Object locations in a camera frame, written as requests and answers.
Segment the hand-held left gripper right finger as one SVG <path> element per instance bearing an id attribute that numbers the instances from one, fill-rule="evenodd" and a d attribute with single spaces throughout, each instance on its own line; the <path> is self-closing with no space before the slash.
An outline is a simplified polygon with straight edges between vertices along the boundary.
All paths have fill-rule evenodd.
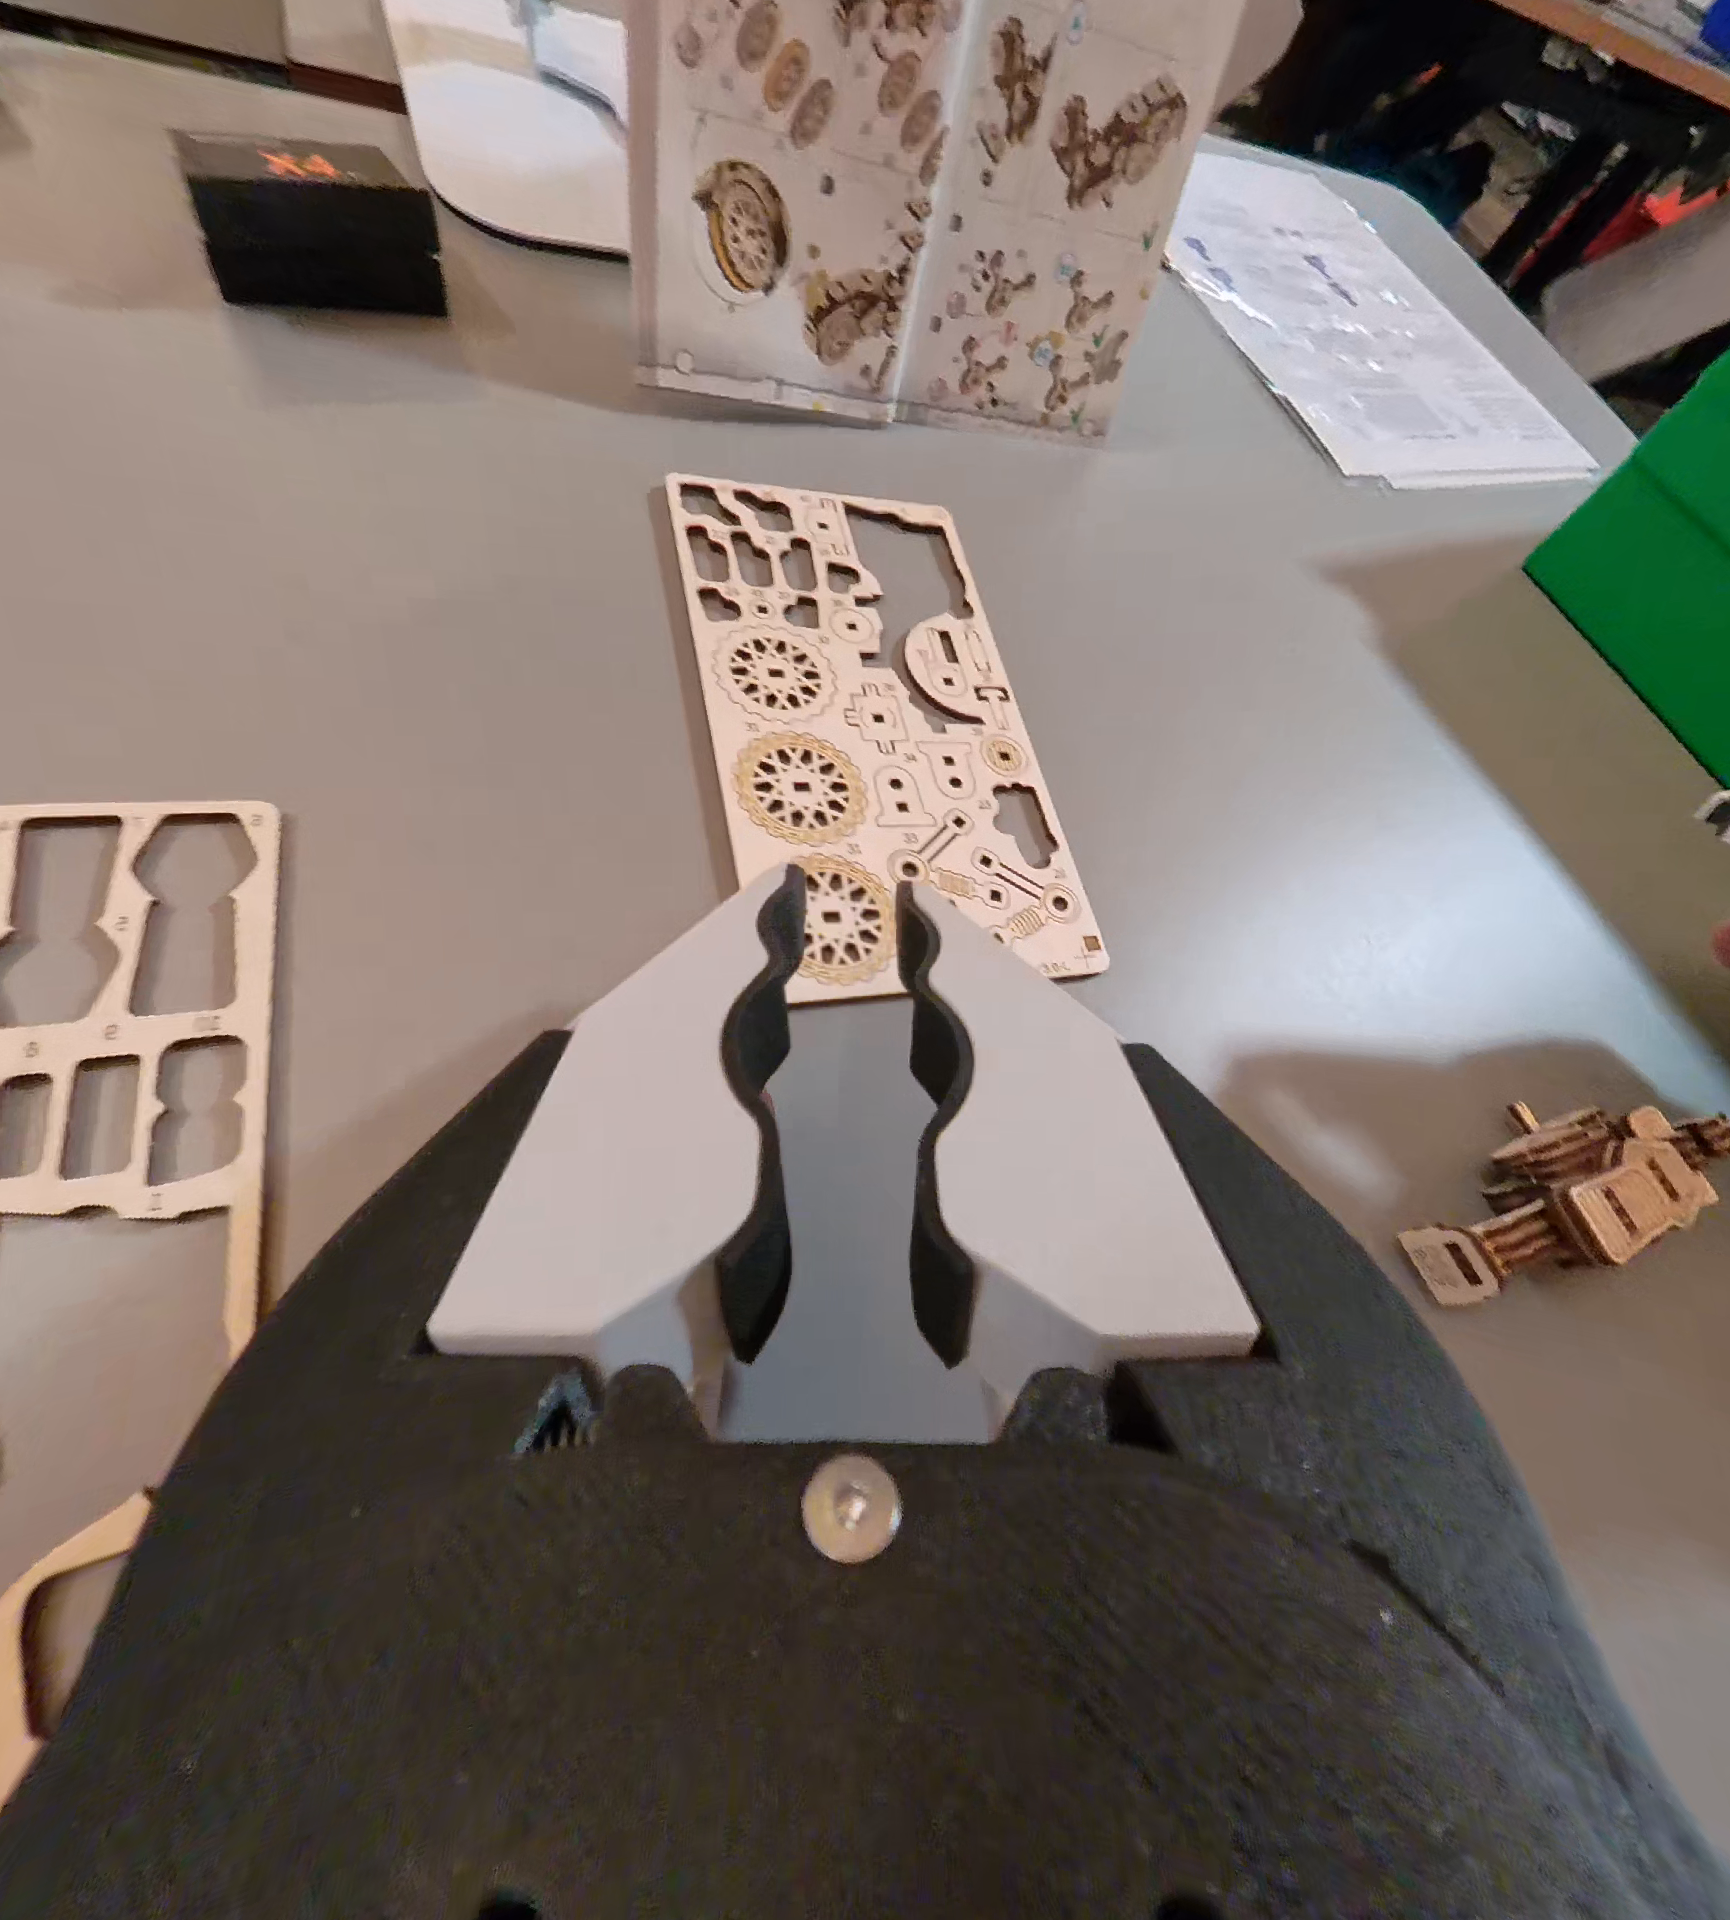
<path id="1" fill-rule="evenodd" d="M 912 1312 L 986 1410 L 1051 1370 L 1252 1356 L 1256 1319 L 1125 1043 L 923 882 L 901 882 L 917 1156 Z"/>

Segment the background wooden table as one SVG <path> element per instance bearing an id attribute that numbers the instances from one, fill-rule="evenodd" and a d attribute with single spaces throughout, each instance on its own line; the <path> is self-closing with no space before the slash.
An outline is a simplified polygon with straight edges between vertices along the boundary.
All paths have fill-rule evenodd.
<path id="1" fill-rule="evenodd" d="M 1699 41 L 1691 2 L 1494 2 L 1494 8 L 1730 113 L 1730 66 Z"/>

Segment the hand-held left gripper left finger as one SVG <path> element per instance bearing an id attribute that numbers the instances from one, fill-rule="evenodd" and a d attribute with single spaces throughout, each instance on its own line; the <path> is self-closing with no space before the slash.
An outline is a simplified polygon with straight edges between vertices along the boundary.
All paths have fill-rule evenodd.
<path id="1" fill-rule="evenodd" d="M 792 1286 L 767 1083 L 806 906 L 781 864 L 576 1016 L 429 1315 L 433 1351 L 663 1366 L 718 1428 L 726 1366 L 763 1354 Z"/>

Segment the printed paper sheets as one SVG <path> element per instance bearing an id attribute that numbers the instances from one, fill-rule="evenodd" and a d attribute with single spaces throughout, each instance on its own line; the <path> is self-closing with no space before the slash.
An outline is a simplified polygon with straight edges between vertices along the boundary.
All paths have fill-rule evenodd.
<path id="1" fill-rule="evenodd" d="M 1590 450 L 1312 175 L 1196 157 L 1166 269 L 1351 481 L 1419 492 L 1599 473 Z"/>

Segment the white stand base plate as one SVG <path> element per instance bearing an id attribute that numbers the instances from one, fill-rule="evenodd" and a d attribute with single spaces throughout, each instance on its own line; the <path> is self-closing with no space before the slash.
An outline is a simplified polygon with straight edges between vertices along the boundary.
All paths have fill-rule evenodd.
<path id="1" fill-rule="evenodd" d="M 516 244 L 628 258 L 616 2 L 382 2 L 429 189 Z"/>

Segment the grey cardboard box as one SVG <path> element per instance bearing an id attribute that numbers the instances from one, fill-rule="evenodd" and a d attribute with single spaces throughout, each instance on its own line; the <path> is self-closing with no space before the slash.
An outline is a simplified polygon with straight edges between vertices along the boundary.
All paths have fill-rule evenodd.
<path id="1" fill-rule="evenodd" d="M 1587 383 L 1610 379 L 1730 324 L 1730 191 L 1691 219 L 1562 274 L 1540 329 Z"/>

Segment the grey desk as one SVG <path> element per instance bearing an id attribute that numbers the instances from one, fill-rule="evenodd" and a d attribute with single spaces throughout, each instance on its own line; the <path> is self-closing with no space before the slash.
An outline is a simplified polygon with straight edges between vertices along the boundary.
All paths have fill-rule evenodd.
<path id="1" fill-rule="evenodd" d="M 691 414 L 619 266 L 445 224 L 452 324 L 219 302 L 172 130 L 391 115 L 0 37 L 0 800 L 285 816 L 269 1278 L 521 1043 L 729 879 L 673 470 L 947 508 L 1112 969 L 1158 1043 L 1457 1356 L 1617 1686 L 1730 1851 L 1730 1182 L 1634 1273 L 1435 1312 L 1508 1102 L 1730 1112 L 1730 1074 L 1535 804 L 1637 781 L 1524 555 L 1578 488 L 1317 458 L 1174 283 L 1102 450 Z"/>

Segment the instruction booklet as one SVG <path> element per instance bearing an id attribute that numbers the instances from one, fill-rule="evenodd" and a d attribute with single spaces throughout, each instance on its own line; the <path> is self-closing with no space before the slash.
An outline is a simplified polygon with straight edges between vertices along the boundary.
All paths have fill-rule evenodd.
<path id="1" fill-rule="evenodd" d="M 638 372 L 1110 434 L 1243 2 L 632 2 Z"/>

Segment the black box with orange stripe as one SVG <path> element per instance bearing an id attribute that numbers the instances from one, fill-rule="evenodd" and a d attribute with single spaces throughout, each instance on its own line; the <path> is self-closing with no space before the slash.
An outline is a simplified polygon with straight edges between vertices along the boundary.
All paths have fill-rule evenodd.
<path id="1" fill-rule="evenodd" d="M 176 133 L 230 305 L 445 321 L 437 201 L 370 146 Z"/>

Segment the wooden puzzle sheet with gears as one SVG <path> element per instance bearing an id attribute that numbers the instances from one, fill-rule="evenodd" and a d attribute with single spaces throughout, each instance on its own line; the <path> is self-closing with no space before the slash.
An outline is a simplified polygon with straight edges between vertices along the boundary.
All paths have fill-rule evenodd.
<path id="1" fill-rule="evenodd" d="M 946 508 L 667 473 L 716 782 L 749 884 L 807 882 L 790 1003 L 901 997 L 927 882 L 1055 983 L 1112 960 Z"/>

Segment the green plastic bin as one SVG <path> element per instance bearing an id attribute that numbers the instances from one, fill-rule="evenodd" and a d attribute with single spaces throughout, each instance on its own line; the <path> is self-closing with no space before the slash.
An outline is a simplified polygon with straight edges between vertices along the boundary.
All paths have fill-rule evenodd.
<path id="1" fill-rule="evenodd" d="M 1730 788 L 1730 348 L 1524 570 Z"/>

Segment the small wooden model assembly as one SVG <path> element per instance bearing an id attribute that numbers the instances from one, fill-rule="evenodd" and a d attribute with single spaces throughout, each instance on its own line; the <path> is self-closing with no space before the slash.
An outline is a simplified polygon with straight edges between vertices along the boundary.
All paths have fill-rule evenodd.
<path id="1" fill-rule="evenodd" d="M 1542 1118 L 1512 1102 L 1508 1122 L 1512 1141 L 1481 1178 L 1488 1217 L 1399 1238 L 1439 1307 L 1497 1299 L 1528 1269 L 1632 1264 L 1716 1206 L 1710 1167 L 1730 1160 L 1730 1116 L 1677 1122 L 1656 1106 L 1590 1106 Z"/>

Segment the wooden sheet with large cutouts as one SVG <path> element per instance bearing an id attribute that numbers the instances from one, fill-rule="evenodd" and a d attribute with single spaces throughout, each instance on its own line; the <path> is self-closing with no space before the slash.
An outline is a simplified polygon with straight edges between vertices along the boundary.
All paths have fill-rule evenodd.
<path id="1" fill-rule="evenodd" d="M 261 1315 L 273 804 L 0 804 L 0 1807 Z"/>

